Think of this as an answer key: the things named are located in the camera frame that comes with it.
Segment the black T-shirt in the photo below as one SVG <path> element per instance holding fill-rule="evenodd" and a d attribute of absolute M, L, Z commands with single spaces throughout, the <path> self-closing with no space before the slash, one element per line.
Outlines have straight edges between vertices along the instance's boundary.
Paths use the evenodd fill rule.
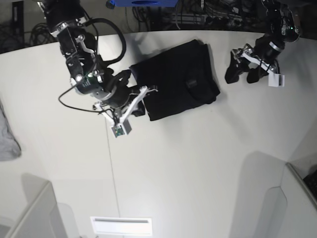
<path fill-rule="evenodd" d="M 213 79 L 208 45 L 192 40 L 130 66 L 139 86 L 156 86 L 144 98 L 151 121 L 216 101 L 220 89 Z"/>

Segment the blue box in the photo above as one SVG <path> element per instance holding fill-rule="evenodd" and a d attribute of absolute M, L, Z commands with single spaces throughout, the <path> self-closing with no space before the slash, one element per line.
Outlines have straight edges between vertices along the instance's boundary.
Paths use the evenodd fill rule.
<path fill-rule="evenodd" d="M 114 0 L 115 6 L 133 7 L 133 6 L 149 6 L 149 7 L 175 7 L 178 0 Z"/>

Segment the grey cloth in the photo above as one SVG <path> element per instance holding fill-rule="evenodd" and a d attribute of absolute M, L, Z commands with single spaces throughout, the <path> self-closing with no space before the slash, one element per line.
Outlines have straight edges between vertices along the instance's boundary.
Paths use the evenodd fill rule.
<path fill-rule="evenodd" d="M 0 103 L 0 161 L 12 161 L 22 154 L 21 147 L 14 137 L 5 115 L 2 102 Z"/>

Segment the white bin right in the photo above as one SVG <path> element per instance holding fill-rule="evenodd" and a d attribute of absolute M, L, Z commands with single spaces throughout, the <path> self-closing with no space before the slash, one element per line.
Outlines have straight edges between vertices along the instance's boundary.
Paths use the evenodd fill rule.
<path fill-rule="evenodd" d="M 317 236 L 317 200 L 292 164 L 285 165 L 280 186 L 265 194 L 257 228 L 261 238 Z"/>

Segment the white bin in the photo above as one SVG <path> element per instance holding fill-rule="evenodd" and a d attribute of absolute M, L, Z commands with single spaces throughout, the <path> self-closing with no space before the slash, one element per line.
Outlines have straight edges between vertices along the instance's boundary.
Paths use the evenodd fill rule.
<path fill-rule="evenodd" d="M 53 185 L 47 181 L 26 206 L 18 219 L 8 227 L 6 238 L 68 237 L 57 205 Z"/>
<path fill-rule="evenodd" d="M 317 236 L 317 200 L 292 164 L 285 165 L 280 186 L 265 194 L 257 228 L 261 238 Z"/>

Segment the white bin left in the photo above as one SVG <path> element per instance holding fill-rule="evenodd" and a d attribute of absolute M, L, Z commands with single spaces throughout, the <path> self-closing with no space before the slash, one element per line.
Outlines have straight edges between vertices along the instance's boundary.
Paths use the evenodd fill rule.
<path fill-rule="evenodd" d="M 8 227 L 6 238 L 68 237 L 57 205 L 53 185 L 47 181 L 26 206 L 18 219 Z"/>

